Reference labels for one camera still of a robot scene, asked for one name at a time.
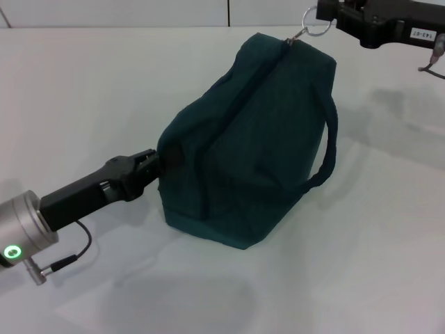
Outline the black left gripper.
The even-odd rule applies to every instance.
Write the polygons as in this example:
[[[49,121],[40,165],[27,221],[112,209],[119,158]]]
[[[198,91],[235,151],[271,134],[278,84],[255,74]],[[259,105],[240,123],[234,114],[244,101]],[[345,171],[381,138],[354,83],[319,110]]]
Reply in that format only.
[[[144,150],[129,157],[117,156],[99,170],[42,197],[40,213],[51,231],[56,232],[111,203],[137,199],[143,194],[142,188],[163,172],[156,150]]]

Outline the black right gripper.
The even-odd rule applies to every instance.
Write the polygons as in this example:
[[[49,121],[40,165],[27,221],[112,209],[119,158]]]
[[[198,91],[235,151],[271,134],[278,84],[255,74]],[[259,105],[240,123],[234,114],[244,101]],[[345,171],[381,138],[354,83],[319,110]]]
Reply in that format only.
[[[367,49],[389,43],[432,49],[444,34],[444,6],[432,2],[318,0],[316,18],[336,20]]]

